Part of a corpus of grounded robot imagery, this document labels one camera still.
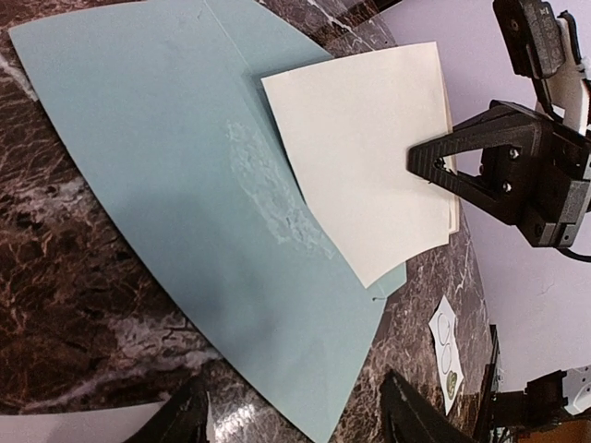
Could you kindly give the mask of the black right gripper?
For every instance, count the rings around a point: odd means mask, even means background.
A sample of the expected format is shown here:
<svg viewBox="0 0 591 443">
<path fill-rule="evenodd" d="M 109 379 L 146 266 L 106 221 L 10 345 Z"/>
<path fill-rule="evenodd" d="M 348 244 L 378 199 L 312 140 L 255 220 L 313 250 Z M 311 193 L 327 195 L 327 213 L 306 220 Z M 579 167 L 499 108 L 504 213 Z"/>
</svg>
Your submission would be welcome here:
<svg viewBox="0 0 591 443">
<path fill-rule="evenodd" d="M 570 247 L 590 211 L 590 137 L 540 127 L 512 102 L 409 149 L 407 170 L 507 225 L 533 247 Z"/>
</svg>

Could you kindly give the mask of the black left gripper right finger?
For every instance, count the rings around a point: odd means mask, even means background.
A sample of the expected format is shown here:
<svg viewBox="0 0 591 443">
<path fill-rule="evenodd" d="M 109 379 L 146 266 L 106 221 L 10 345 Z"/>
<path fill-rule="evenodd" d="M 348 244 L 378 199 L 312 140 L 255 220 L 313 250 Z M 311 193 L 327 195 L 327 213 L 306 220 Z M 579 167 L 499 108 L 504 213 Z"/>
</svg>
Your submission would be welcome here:
<svg viewBox="0 0 591 443">
<path fill-rule="evenodd" d="M 401 374 L 391 370 L 380 385 L 382 434 L 394 443 L 465 443 L 474 439 L 454 427 Z"/>
</svg>

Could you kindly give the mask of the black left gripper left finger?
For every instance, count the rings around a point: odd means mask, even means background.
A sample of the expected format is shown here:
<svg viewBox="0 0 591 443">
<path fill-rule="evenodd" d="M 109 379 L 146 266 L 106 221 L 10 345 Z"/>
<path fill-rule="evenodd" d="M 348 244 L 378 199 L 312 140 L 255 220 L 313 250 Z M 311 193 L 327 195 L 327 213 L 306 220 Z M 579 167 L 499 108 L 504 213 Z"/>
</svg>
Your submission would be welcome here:
<svg viewBox="0 0 591 443">
<path fill-rule="evenodd" d="M 133 443 L 206 443 L 209 399 L 202 381 L 190 378 L 133 435 Z"/>
</svg>

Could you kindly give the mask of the white letter sheet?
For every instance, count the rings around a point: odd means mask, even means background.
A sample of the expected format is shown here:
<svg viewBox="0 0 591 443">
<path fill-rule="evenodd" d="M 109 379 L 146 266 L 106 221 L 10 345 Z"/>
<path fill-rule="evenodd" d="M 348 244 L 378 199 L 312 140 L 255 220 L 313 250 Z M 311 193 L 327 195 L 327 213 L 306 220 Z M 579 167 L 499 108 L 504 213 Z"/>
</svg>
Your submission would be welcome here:
<svg viewBox="0 0 591 443">
<path fill-rule="evenodd" d="M 262 81 L 309 210 L 364 286 L 446 245 L 459 202 L 406 168 L 451 131 L 435 42 L 304 66 Z"/>
</svg>

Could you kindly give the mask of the light blue paper envelope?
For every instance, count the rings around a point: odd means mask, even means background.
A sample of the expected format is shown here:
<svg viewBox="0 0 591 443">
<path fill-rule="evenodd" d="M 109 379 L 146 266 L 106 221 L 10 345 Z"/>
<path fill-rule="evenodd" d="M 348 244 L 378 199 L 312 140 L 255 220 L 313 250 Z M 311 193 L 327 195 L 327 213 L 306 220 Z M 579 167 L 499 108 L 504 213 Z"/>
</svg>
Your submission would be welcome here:
<svg viewBox="0 0 591 443">
<path fill-rule="evenodd" d="M 220 354 L 316 442 L 332 436 L 388 296 L 305 205 L 261 79 L 330 55 L 253 1 L 145 1 L 9 32 L 117 229 Z"/>
</svg>

